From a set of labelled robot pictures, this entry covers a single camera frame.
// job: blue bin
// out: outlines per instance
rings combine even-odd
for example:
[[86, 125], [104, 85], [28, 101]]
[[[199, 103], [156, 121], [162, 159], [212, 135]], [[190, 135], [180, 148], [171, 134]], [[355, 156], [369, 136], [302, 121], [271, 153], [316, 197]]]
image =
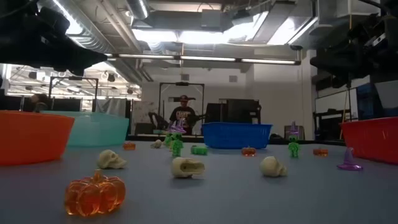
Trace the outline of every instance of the blue bin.
[[203, 125], [205, 144], [215, 149], [267, 147], [271, 124], [241, 124], [214, 122]]
[[122, 145], [126, 140], [129, 120], [104, 113], [43, 111], [75, 118], [68, 146], [97, 147]]

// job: orange plastic pumpkin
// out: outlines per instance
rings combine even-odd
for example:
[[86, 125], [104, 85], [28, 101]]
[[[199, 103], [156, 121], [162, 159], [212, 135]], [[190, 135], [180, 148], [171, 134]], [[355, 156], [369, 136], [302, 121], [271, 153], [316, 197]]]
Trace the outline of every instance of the orange plastic pumpkin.
[[108, 213], [120, 207], [126, 187], [119, 177], [106, 177], [95, 170], [94, 177], [70, 182], [65, 191], [65, 209], [69, 215], [84, 217]]
[[242, 155], [244, 156], [255, 156], [256, 149], [253, 147], [244, 147], [242, 148]]
[[136, 144], [132, 142], [127, 142], [123, 144], [124, 150], [136, 150]]

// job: table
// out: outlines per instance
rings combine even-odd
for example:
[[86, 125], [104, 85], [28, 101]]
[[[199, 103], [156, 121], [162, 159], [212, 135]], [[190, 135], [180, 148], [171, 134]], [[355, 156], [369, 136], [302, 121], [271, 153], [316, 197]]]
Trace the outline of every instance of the table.
[[[65, 187], [71, 180], [91, 176], [104, 148], [68, 149], [61, 161], [0, 167], [0, 223], [134, 223], [134, 224], [352, 224], [397, 223], [398, 166], [355, 159], [362, 172], [338, 170], [345, 147], [323, 146], [328, 157], [317, 157], [302, 145], [299, 159], [287, 146], [270, 145], [256, 157], [240, 150], [210, 150], [201, 160], [206, 172], [194, 179], [173, 179], [168, 149], [151, 149], [136, 142], [137, 150], [111, 148], [128, 161], [124, 170], [104, 170], [125, 181], [123, 206], [109, 215], [84, 219], [63, 209]], [[276, 156], [288, 176], [263, 177], [259, 163]]]

